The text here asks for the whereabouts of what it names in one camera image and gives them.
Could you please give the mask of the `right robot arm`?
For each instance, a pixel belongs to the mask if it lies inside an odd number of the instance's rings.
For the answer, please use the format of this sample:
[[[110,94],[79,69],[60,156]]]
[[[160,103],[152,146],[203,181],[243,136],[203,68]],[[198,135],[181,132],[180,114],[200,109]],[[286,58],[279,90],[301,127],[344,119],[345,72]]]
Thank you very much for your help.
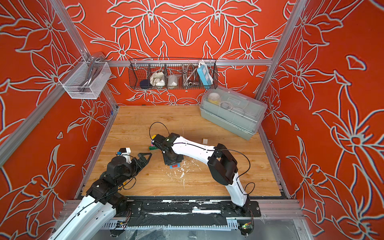
[[[181,163],[184,157],[198,160],[208,166],[212,178],[226,187],[232,204],[239,211],[250,211],[250,196],[243,187],[238,169],[238,162],[232,152],[242,155],[241,152],[227,149],[223,144],[207,146],[185,139],[171,133],[168,137],[154,135],[152,144],[162,151],[167,166]]]

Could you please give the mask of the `light blue long lego brick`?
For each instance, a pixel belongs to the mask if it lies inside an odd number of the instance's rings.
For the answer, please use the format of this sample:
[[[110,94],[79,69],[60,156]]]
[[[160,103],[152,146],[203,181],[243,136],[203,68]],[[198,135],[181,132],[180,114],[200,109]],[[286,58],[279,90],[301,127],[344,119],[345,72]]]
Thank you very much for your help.
[[[179,168],[180,166],[181,166],[180,163],[177,163],[177,164],[171,165],[170,169]]]

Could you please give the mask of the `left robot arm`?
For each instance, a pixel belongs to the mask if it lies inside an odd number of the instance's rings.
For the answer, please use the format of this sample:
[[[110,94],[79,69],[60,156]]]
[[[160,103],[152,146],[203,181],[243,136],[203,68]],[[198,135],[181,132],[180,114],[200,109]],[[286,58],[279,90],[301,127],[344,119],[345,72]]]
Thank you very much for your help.
[[[128,203],[128,198],[119,193],[125,183],[142,171],[150,162],[151,153],[139,153],[136,158],[123,151],[107,165],[107,170],[87,190],[79,205],[60,227],[49,237],[50,240],[90,240],[115,216],[126,218],[127,225],[137,207]]]

